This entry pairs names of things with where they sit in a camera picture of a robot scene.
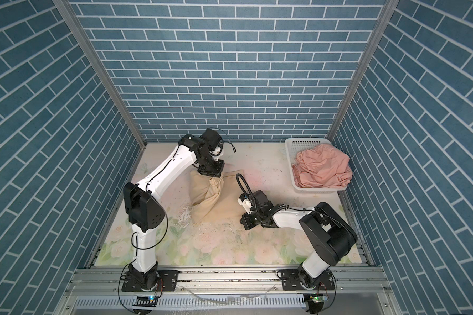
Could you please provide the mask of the beige shorts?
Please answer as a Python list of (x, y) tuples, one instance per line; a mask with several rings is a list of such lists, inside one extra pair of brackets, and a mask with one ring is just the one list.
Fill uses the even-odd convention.
[(222, 173), (221, 177), (208, 177), (193, 170), (189, 173), (191, 219), (194, 224), (239, 224), (244, 208), (238, 199), (243, 193), (236, 182), (236, 175), (245, 172)]

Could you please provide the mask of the white plastic basket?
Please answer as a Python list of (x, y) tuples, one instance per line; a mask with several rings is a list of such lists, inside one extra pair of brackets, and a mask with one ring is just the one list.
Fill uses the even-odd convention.
[(292, 187), (298, 194), (329, 194), (337, 191), (343, 191), (346, 188), (303, 188), (299, 187), (295, 182), (292, 165), (296, 163), (296, 157), (299, 152), (309, 150), (319, 146), (320, 144), (329, 144), (331, 141), (322, 138), (291, 138), (285, 140), (285, 156), (289, 163), (289, 177)]

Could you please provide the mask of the pink shorts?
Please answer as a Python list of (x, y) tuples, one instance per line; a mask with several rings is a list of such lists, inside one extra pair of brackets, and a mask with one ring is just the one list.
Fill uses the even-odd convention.
[(349, 161), (347, 154), (329, 144), (299, 152), (292, 165), (295, 182), (303, 188), (346, 188), (353, 177)]

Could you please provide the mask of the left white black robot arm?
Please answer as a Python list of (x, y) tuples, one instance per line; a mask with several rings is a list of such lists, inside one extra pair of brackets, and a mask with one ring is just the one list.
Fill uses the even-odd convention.
[(135, 258), (127, 275), (138, 282), (143, 291), (152, 290), (158, 283), (158, 261), (155, 247), (156, 230), (166, 219), (160, 201), (167, 188), (189, 167), (197, 166), (199, 174), (220, 179), (225, 162), (222, 160), (224, 141), (214, 129), (201, 136), (183, 136), (173, 152), (149, 175), (137, 183), (124, 186), (124, 205), (133, 234), (131, 245)]

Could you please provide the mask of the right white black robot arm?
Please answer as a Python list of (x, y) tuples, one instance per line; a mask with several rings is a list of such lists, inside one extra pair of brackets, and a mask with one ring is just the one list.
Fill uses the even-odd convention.
[(245, 209), (240, 223), (245, 230), (258, 225), (264, 228), (301, 230), (313, 247), (313, 253), (298, 267), (297, 279), (308, 289), (321, 283), (321, 275), (337, 265), (357, 242), (357, 234), (326, 202), (311, 209), (293, 209), (273, 205), (261, 191), (239, 196), (238, 204)]

